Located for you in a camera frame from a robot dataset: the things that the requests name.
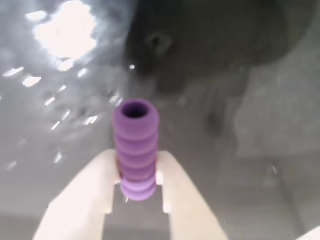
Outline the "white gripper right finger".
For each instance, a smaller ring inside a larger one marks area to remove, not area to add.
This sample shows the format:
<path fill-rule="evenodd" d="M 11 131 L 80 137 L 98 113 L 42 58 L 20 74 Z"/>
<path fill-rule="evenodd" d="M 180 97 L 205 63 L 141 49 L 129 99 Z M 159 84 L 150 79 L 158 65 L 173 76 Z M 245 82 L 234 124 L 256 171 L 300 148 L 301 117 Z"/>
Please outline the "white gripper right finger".
<path fill-rule="evenodd" d="M 216 215 L 178 160 L 160 151 L 156 183 L 162 187 L 163 212 L 169 216 L 172 240 L 227 240 Z"/>

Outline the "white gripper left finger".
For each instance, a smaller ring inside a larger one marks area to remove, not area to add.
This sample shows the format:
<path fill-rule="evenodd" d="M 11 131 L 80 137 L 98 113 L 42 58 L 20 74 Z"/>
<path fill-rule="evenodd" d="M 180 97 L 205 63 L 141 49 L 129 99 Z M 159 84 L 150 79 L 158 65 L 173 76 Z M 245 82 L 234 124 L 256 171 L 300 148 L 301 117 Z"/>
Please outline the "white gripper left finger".
<path fill-rule="evenodd" d="M 119 181 L 116 152 L 105 150 L 49 203 L 33 239 L 101 240 Z"/>

